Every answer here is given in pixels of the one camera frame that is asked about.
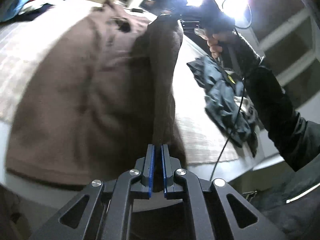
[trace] dark jacket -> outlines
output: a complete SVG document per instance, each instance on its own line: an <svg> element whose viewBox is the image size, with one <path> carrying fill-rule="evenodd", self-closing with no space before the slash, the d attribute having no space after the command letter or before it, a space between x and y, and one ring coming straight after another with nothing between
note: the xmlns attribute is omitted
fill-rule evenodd
<svg viewBox="0 0 320 240"><path fill-rule="evenodd" d="M280 155L295 171L251 204L289 239L320 237L320 124L293 109L272 72L259 66L246 78L247 92Z"/></svg>

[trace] black cable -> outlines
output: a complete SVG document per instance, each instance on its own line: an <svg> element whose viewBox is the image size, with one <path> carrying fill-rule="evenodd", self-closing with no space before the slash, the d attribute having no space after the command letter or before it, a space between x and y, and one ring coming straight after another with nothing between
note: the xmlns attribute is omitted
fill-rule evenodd
<svg viewBox="0 0 320 240"><path fill-rule="evenodd" d="M218 165L218 162L219 162L219 160L220 160L220 158L221 158L221 156L222 156L222 153L223 153L224 149L226 148L227 143L228 143L228 141L230 140L231 135L232 135L232 133L234 132L234 130L235 130L235 128L236 128L236 122L238 121L238 117L239 117L239 115L240 115L240 110L241 110L241 106L242 106L242 102L243 102L243 98L244 98L244 91L245 91L245 79L242 79L242 81L243 81L242 97L241 97L239 109L238 109L238 112L237 112L237 115L236 115L236 119L235 119L235 122L234 122L234 124L233 124L233 127L232 127L232 129L231 129L231 131L230 131L230 133L229 133L229 135L228 135L228 138L227 138L227 140L226 140L226 142L225 142L225 144L224 144L224 146L223 146L223 148L222 148L222 150L221 150L221 152L220 152L220 154L219 154L219 157L218 157L216 163L214 164L214 167L213 167L213 170L212 170L212 173L211 173L211 176L210 176L210 181L212 181L212 179L213 179L214 172L215 172L215 170L216 170L216 168L217 168L217 165Z"/></svg>

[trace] brown cloth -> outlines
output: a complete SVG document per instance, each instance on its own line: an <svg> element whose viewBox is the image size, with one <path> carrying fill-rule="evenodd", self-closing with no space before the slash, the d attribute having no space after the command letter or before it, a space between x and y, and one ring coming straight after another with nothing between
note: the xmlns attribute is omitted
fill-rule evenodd
<svg viewBox="0 0 320 240"><path fill-rule="evenodd" d="M0 240L19 240L10 221L10 208L5 199L5 189L0 186Z"/></svg>
<svg viewBox="0 0 320 240"><path fill-rule="evenodd" d="M149 143L185 164L172 95L183 30L171 16L149 22L106 1L57 42L18 106L9 171L85 185L132 169Z"/></svg>

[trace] black cloth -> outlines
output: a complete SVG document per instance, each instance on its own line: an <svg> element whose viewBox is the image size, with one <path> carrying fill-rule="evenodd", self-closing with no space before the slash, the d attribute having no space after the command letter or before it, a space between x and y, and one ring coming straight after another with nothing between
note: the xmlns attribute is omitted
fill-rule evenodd
<svg viewBox="0 0 320 240"><path fill-rule="evenodd" d="M210 119L227 135L233 129L239 107L234 96L241 97L243 83L232 82L228 74L208 56L197 58L187 63L198 85L205 89L205 111ZM235 130L231 134L233 143L242 147L248 141L251 151L255 152L257 137L254 133L255 118L248 118L241 113L237 119Z"/></svg>

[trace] black sleeve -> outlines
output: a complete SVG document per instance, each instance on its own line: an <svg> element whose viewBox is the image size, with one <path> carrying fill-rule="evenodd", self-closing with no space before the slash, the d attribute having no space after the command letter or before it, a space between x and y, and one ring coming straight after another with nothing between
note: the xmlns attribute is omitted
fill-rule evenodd
<svg viewBox="0 0 320 240"><path fill-rule="evenodd" d="M245 86L269 138L292 169L297 171L313 160L320 151L320 125L293 109L272 72L264 66L252 69Z"/></svg>

